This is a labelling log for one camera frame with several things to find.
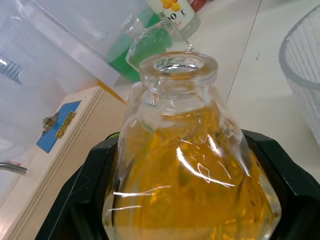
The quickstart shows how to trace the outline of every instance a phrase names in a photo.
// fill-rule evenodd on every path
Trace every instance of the glass flask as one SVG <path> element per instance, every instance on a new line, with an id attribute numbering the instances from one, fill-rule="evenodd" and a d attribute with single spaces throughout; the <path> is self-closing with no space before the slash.
<path id="1" fill-rule="evenodd" d="M 134 39 L 126 55 L 126 61 L 137 71 L 140 63 L 153 55 L 173 51 L 194 51 L 191 44 L 168 19 L 145 28 L 135 15 L 130 14 L 122 29 Z"/>
<path id="2" fill-rule="evenodd" d="M 110 240 L 268 240 L 278 197 L 213 86 L 217 62 L 165 52 L 139 67 L 102 221 Z"/>

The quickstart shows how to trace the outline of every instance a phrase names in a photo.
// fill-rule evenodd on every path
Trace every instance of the metal tube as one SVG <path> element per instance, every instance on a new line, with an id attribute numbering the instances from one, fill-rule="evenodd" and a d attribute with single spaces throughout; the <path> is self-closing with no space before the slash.
<path id="1" fill-rule="evenodd" d="M 0 162 L 0 170 L 6 170 L 16 174 L 25 175 L 28 169 L 23 166 L 17 166 L 12 163 Z"/>

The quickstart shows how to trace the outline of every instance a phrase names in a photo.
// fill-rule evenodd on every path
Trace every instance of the bottle mouth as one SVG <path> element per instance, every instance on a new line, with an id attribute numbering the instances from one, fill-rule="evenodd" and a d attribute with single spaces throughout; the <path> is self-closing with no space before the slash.
<path id="1" fill-rule="evenodd" d="M 151 56 L 140 63 L 142 78 L 163 78 L 189 80 L 210 76 L 218 69 L 218 63 L 212 57 L 197 53 L 173 51 Z"/>

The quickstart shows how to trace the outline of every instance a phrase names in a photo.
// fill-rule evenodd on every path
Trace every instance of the bottle label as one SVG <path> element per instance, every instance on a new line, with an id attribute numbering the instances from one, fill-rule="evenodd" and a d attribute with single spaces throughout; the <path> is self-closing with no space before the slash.
<path id="1" fill-rule="evenodd" d="M 195 11 L 187 0 L 147 0 L 160 19 L 170 19 L 181 30 L 192 20 Z"/>

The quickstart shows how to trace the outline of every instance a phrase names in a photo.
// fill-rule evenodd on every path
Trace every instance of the plastic bottle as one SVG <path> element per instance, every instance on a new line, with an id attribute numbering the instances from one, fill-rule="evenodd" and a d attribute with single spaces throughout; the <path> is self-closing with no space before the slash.
<path id="1" fill-rule="evenodd" d="M 192 9 L 197 13 L 206 4 L 207 0 L 188 0 Z"/>
<path id="2" fill-rule="evenodd" d="M 187 0 L 146 0 L 160 19 L 169 19 L 188 39 L 199 28 L 201 21 Z"/>

